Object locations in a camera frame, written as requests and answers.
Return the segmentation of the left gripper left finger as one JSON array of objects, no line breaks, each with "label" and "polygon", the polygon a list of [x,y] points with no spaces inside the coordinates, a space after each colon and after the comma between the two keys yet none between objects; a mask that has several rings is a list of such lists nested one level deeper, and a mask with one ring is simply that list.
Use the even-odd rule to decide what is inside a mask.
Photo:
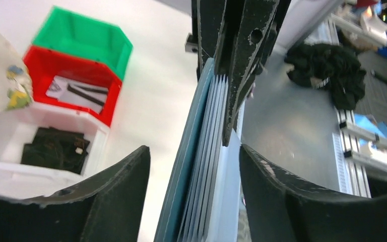
[{"label": "left gripper left finger", "polygon": [[150,164],[143,145],[51,196],[0,196],[0,241],[136,241]]}]

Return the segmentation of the white card with stripe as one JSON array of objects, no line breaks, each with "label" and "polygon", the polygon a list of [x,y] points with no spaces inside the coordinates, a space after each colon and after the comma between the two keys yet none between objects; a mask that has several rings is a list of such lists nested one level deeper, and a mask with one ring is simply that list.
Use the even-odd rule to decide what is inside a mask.
[{"label": "white card with stripe", "polygon": [[60,102],[88,108],[99,114],[107,100],[108,90],[69,84],[57,99]]}]

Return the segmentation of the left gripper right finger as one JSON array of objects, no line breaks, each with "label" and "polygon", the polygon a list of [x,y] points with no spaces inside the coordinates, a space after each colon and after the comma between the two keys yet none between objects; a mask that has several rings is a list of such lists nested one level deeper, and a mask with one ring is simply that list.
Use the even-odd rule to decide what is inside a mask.
[{"label": "left gripper right finger", "polygon": [[364,198],[311,183],[248,145],[239,152],[253,241],[387,241],[387,167],[372,181],[381,195]]}]

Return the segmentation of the blue card holder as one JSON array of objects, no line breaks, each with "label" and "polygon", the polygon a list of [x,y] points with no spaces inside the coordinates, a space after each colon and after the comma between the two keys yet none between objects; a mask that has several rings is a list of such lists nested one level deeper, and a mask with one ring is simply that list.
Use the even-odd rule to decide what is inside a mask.
[{"label": "blue card holder", "polygon": [[204,65],[163,202],[155,241],[236,241],[241,203],[239,149],[243,112],[222,144],[228,95],[214,59]]}]

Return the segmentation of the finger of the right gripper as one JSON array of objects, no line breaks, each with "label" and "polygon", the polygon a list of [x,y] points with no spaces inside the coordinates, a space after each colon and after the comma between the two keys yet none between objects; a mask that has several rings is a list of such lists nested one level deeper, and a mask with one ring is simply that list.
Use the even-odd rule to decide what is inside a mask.
[{"label": "finger of the right gripper", "polygon": [[222,144],[227,147],[241,103],[252,85],[250,74],[265,44],[279,1],[230,1],[222,43],[222,72],[228,90]]},{"label": "finger of the right gripper", "polygon": [[197,75],[206,61],[222,60],[226,0],[195,0],[191,2],[192,44],[198,57]]}]

